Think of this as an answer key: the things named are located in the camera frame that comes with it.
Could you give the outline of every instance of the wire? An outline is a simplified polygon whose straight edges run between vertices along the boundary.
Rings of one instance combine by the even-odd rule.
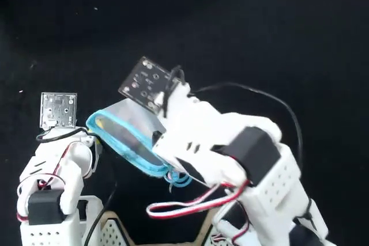
[[[172,89],[172,82],[173,79],[176,77],[177,74],[180,74],[180,81],[182,83],[182,85],[184,85],[186,83],[185,80],[185,73],[184,71],[181,69],[180,66],[176,66],[171,70],[169,79],[165,85],[165,89],[164,89],[164,96],[163,96],[163,113],[164,113],[164,118],[167,118],[167,113],[168,113],[168,100],[170,97],[170,93],[171,93],[171,89]]]
[[[233,236],[233,238],[232,238],[232,245],[238,246],[238,244],[236,243],[236,240],[239,239],[240,237],[242,237],[245,233],[247,233],[247,231],[248,231],[249,228],[250,228],[250,221],[247,220],[247,222],[244,225],[244,227],[242,228],[241,232],[239,232],[238,234],[236,234],[235,236]]]
[[[104,143],[104,141],[100,140],[101,144],[103,145],[103,148],[105,148],[106,143]],[[86,240],[84,243],[84,246],[88,246],[91,236],[93,234],[93,231],[95,230],[97,224],[100,222],[101,217],[103,216],[103,214],[105,213],[105,211],[107,211],[109,205],[111,204],[111,201],[113,200],[113,197],[115,195],[116,189],[118,188],[118,179],[116,178],[116,173],[115,173],[115,167],[114,167],[114,162],[112,159],[110,159],[110,163],[111,163],[111,168],[112,168],[112,173],[113,173],[113,177],[114,177],[114,188],[112,189],[109,198],[107,199],[103,209],[100,211],[100,213],[97,215],[96,219],[94,220],[94,222],[92,223],[90,230],[88,231],[88,234],[86,236]]]
[[[40,180],[41,177],[43,177],[45,179],[48,179],[49,178],[49,181],[50,181],[50,179],[55,178],[55,179],[58,179],[59,181],[61,181],[65,185],[65,181],[61,177],[59,177],[58,175],[56,175],[56,174],[52,174],[52,173],[35,173],[35,174],[32,174],[32,175],[29,175],[28,177],[24,178],[20,182],[20,184],[17,187],[17,195],[18,195],[18,197],[21,195],[21,189],[22,189],[22,186],[23,186],[24,182],[26,180],[32,179],[34,177],[37,177],[37,178],[35,178],[36,180]]]
[[[280,98],[278,98],[278,97],[276,97],[276,96],[274,96],[274,95],[272,95],[268,92],[264,92],[263,90],[254,89],[250,86],[238,84],[238,83],[235,83],[235,82],[221,82],[221,83],[217,83],[217,84],[214,84],[214,85],[211,85],[211,86],[206,86],[206,87],[203,87],[203,88],[200,88],[200,89],[196,90],[193,93],[190,93],[189,95],[196,94],[196,93],[199,93],[199,92],[205,92],[207,90],[220,89],[220,88],[225,87],[225,86],[235,86],[235,87],[238,87],[238,88],[242,88],[242,89],[251,91],[253,93],[264,95],[264,96],[266,96],[270,99],[273,99],[273,100],[277,101],[278,103],[282,104],[286,108],[286,110],[289,112],[289,114],[290,114],[290,116],[293,120],[293,123],[295,124],[295,128],[296,128],[296,134],[297,134],[297,138],[298,138],[298,149],[297,149],[297,156],[295,158],[296,158],[297,164],[298,164],[298,166],[299,166],[299,168],[302,172],[302,170],[303,170],[303,138],[302,138],[302,131],[301,131],[301,127],[300,127],[299,121],[298,121],[295,113],[293,112],[292,108],[285,101],[283,101],[282,99],[280,99]]]
[[[244,189],[250,184],[249,180],[246,180],[242,186],[240,186],[240,188],[237,190],[237,192],[234,192],[233,194],[221,197],[221,198],[217,198],[215,200],[210,200],[207,202],[203,201],[210,196],[218,187],[219,185],[214,186],[213,188],[211,188],[209,191],[207,191],[205,194],[203,194],[202,196],[200,196],[199,198],[191,201],[191,202],[186,202],[186,203],[182,203],[182,202],[164,202],[164,203],[154,203],[149,205],[146,208],[146,212],[148,213],[148,215],[151,218],[155,218],[155,219],[169,219],[169,218],[176,218],[176,217],[181,217],[184,215],[188,215],[188,214],[192,214],[192,213],[197,213],[200,211],[204,211],[204,210],[209,210],[212,209],[214,207],[219,207],[223,204],[229,203],[233,200],[236,200],[244,191]],[[153,212],[153,210],[157,210],[157,209],[162,209],[162,208],[166,208],[166,207],[171,207],[171,206],[183,206],[184,208],[182,209],[177,209],[177,210],[172,210],[172,211],[165,211],[165,212]]]
[[[57,136],[57,137],[53,137],[53,138],[42,138],[43,136],[45,136],[46,134],[48,134],[49,132],[51,131],[51,129],[39,134],[38,136],[36,136],[36,140],[39,142],[39,143],[48,143],[48,142],[53,142],[53,141],[59,141],[60,139],[64,139],[64,138],[68,138],[68,137],[71,137],[72,135],[75,135],[79,132],[84,132],[86,133],[87,135],[91,135],[93,137],[97,137],[96,134],[94,133],[89,133],[87,132],[86,129],[80,127],[80,128],[77,128],[75,130],[73,130],[72,132],[69,132],[67,134],[63,134],[63,135],[60,135],[60,136]]]
[[[19,213],[17,213],[17,219],[19,222],[26,222],[28,221],[28,217],[27,216],[21,216],[19,215]]]
[[[88,246],[88,243],[91,239],[91,236],[92,236],[92,233],[94,231],[94,229],[96,228],[97,224],[100,222],[100,219],[101,217],[103,216],[103,214],[105,213],[105,211],[108,209],[108,206],[110,205],[114,195],[115,195],[115,191],[116,191],[116,188],[118,187],[118,182],[117,180],[115,180],[115,184],[114,184],[114,188],[113,190],[111,191],[110,193],[110,196],[108,198],[108,200],[106,201],[103,209],[101,210],[101,212],[97,215],[95,221],[92,223],[91,225],[91,228],[90,228],[90,231],[88,232],[87,236],[86,236],[86,240],[85,240],[85,243],[84,243],[84,246]]]
[[[239,239],[241,236],[243,236],[245,233],[247,233],[248,229],[250,228],[250,220],[248,218],[248,215],[247,215],[246,210],[244,209],[244,207],[243,207],[243,205],[241,204],[240,201],[237,201],[237,204],[242,209],[243,214],[245,216],[246,222],[243,225],[242,230],[238,234],[236,234],[235,236],[233,236],[233,238],[232,238],[232,245],[234,245],[234,246],[238,246],[237,243],[236,243],[236,240]]]

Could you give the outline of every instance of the black background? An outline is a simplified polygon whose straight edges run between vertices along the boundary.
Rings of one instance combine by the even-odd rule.
[[[18,176],[33,155],[42,91],[78,93],[83,125],[122,97],[121,82],[143,55],[182,65],[193,88],[235,81],[290,103],[303,130],[303,184],[338,245],[366,245],[368,205],[367,0],[0,0],[2,245],[19,245]],[[296,147],[279,105],[239,89],[202,96],[222,112],[268,116]],[[136,243],[193,240],[204,214],[154,221],[146,205],[191,199],[116,159],[116,211]],[[102,158],[85,193],[106,200]]]

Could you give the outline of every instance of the circuit board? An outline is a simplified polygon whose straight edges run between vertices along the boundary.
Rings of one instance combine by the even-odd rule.
[[[76,126],[77,94],[41,93],[40,128]]]
[[[169,78],[170,72],[142,57],[118,92],[157,115],[161,107],[155,103],[155,99],[165,91]],[[178,83],[178,78],[174,78],[170,86],[171,91]]]

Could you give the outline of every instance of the blue-edged pouch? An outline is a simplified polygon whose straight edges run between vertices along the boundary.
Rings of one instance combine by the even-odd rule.
[[[93,113],[86,125],[120,156],[147,175],[164,177],[175,187],[184,187],[191,182],[191,178],[179,176],[152,152],[153,132],[164,133],[165,128],[154,114],[132,100],[124,99]]]

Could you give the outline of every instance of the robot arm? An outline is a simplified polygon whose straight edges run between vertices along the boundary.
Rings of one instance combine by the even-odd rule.
[[[75,128],[54,127],[43,139],[59,137]],[[81,245],[103,208],[95,196],[81,196],[83,179],[96,170],[101,152],[97,139],[84,132],[54,142],[41,143],[20,175],[17,218],[22,244]],[[86,201],[86,220],[80,221],[78,201]],[[89,245],[97,245],[96,228]]]
[[[208,187],[221,183],[240,187],[249,180],[251,186],[238,201],[257,233],[252,245],[290,245],[293,220],[328,245],[327,226],[302,187],[290,148],[280,143],[278,126],[259,116],[221,114],[209,103],[188,97],[189,92],[188,84],[179,84],[170,95],[167,117],[162,112],[158,115],[167,131],[153,151]],[[223,207],[220,214],[234,203]],[[235,237],[235,228],[227,226],[220,214],[213,220],[215,227],[226,237]],[[246,233],[233,242],[250,245],[249,239]]]

